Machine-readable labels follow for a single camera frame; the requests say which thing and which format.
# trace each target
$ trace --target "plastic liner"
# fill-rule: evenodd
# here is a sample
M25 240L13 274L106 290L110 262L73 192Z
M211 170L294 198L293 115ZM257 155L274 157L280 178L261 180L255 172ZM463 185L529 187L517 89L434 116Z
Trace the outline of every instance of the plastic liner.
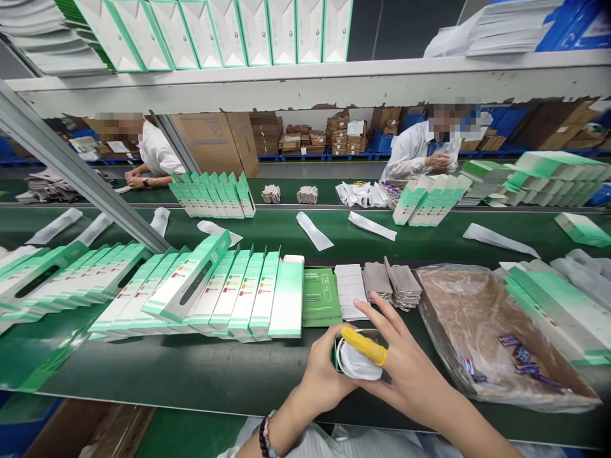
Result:
M456 388L465 396L547 413L581 413L601 404L490 269L445 264L421 267L416 274L424 292L420 314ZM498 341L506 334L515 335L532 351L542 375L570 391L552 390L518 373L514 348ZM468 369L486 380L475 382Z

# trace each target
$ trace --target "bracelet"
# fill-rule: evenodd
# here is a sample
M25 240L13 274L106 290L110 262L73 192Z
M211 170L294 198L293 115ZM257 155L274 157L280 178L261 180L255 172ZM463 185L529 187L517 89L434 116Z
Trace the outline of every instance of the bracelet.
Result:
M272 410L271 413L263 419L259 427L259 446L261 447L263 458L278 458L274 447L269 443L269 421L275 413L276 411Z

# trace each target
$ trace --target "person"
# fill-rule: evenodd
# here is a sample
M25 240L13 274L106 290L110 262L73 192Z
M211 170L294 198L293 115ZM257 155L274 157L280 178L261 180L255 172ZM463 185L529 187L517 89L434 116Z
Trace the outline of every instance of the person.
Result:
M395 139L382 179L454 172L462 141L456 135L461 112L456 106L429 105L428 119L405 129Z
M392 381L353 380L335 371L330 360L335 336L343 326L350 325L333 326L312 344L301 383L274 415L263 420L263 429L267 432L263 436L264 445L260 441L259 426L243 446L230 448L219 458L426 456L422 448L400 432L372 429L368 430L371 431L369 437L334 441L320 427L310 425L319 414L335 408L357 387L442 434L466 458L523 457L466 397L448 384L416 343L396 310L375 292L371 292L371 297L382 313L358 300L355 300L355 306L367 315L388 343L383 368ZM273 448L271 453L267 453L267 441Z
M140 139L140 157L143 164L125 173L127 186L132 189L166 188L172 182L172 173L185 173L185 168L165 138L164 133L140 116L120 120L121 134L130 139ZM150 173L152 177L143 177Z

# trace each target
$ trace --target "packaging box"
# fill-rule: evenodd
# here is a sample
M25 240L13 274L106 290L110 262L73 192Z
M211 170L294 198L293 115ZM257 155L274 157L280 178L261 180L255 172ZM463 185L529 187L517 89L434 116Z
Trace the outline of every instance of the packaging box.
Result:
M176 128L203 172L209 174L214 172L233 172L238 175L245 171L247 176L249 173L256 173L258 166L249 169L242 166L241 151L236 146L233 135L234 130L230 128L228 119L229 117L226 113L172 115ZM237 131L235 136L245 140L248 138L248 132L252 132L252 129L248 130L249 123L248 126L243 125L243 123L241 125L244 127L246 134L240 134ZM244 160L244 163L251 164L255 160L258 161L256 149L250 151L250 155L253 158L246 156L246 154L242 154L247 158L247 160Z
M323 62L346 62L353 0L325 1Z
M180 0L178 4L183 13L199 67L201 69L223 67L218 38L207 0Z
M269 14L269 33L272 43L274 65L295 65L297 45L295 43L294 0L266 0Z
M108 0L74 0L113 67L119 73L144 71L140 54Z
M253 253L250 257L244 272L240 292L235 300L234 309L231 312L231 318L227 326L231 334L242 343L255 342L250 332L249 324L253 307L255 306L264 259L265 253Z
M323 54L324 0L295 0L297 63L319 64Z
M155 20L164 37L176 70L199 68L195 49L186 30L185 20L176 0L149 0Z
M217 329L209 323L210 318L212 318L212 313L216 307L216 301L218 301L218 297L221 295L221 291L223 290L225 281L227 280L227 275L229 274L231 267L234 264L235 256L237 253L239 253L239 251L239 245L237 249L227 251L210 276L210 280L208 280L204 291L202 292L201 296L199 296L196 306L191 313L189 326L191 326L193 329L201 333L211 333L217 331Z
M235 184L235 190L237 192L237 196L240 199L240 204L242 205L242 212L244 213L244 217L254 218L256 213L255 201L253 200L253 195L250 191L250 187L248 186L248 181L246 180L246 174L244 172L242 172L240 180Z
M208 236L159 286L143 311L164 321L182 322L208 283L230 243L229 231L225 231L220 236Z
M253 248L250 251L240 251L235 256L234 264L229 271L229 275L227 275L225 286L216 301L216 307L209 321L209 324L218 331L227 331L229 319L234 310L235 301L240 292L244 273L252 254Z
M238 0L249 67L272 65L266 0Z
M268 335L269 321L272 316L274 292L278 273L280 251L267 253L261 270L255 305L250 317L249 329L253 338L259 342Z
M304 257L287 254L278 265L276 290L268 335L301 338Z
M28 289L33 290L51 275L67 268L80 258L88 248L81 242L58 247L42 256L31 256L0 279L0 309L18 310L22 299L17 297Z
M108 0L121 18L122 24L117 24L123 35L129 34L138 49L138 54L148 71L172 71L174 64L167 50L165 41L151 7L144 0Z
M605 247L611 244L611 237L585 215L561 213L554 221L575 243L594 247Z
M208 0L224 67L246 67L237 0Z

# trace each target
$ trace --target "blue crate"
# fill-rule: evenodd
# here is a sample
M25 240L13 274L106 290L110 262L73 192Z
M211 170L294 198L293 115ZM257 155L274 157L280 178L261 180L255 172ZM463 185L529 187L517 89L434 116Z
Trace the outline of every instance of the blue crate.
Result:
M382 135L382 130L376 130L372 148L376 153L390 153L393 135Z
M11 395L13 393L0 391L0 408L9 400ZM0 425L0 456L14 455L19 457L24 454L63 401L64 398L55 398L42 418L26 423Z

